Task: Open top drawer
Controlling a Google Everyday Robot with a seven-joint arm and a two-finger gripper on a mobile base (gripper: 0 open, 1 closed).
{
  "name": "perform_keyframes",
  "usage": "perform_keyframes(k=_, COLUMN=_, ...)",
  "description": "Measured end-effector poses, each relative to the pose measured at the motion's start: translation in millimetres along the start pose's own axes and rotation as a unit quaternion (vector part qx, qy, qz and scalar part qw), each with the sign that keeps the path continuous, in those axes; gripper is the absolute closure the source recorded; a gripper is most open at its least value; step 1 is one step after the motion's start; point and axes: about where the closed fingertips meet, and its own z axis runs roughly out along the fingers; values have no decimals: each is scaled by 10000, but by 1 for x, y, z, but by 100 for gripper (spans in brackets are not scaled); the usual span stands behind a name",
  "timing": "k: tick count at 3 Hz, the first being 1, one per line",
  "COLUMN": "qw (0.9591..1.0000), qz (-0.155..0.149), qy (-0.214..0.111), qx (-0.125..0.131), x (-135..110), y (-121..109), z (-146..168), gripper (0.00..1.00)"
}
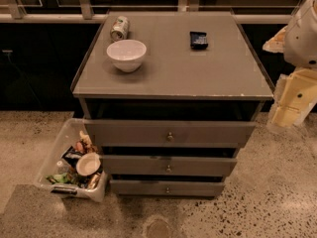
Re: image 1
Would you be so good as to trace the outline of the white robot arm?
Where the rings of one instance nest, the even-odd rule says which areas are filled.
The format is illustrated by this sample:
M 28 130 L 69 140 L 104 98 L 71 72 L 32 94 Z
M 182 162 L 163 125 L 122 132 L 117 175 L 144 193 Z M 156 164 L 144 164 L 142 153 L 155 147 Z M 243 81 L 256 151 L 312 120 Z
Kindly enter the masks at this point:
M 317 103 L 317 0 L 306 0 L 263 50 L 295 66 L 279 77 L 268 113 L 267 127 L 280 132 L 300 125 Z

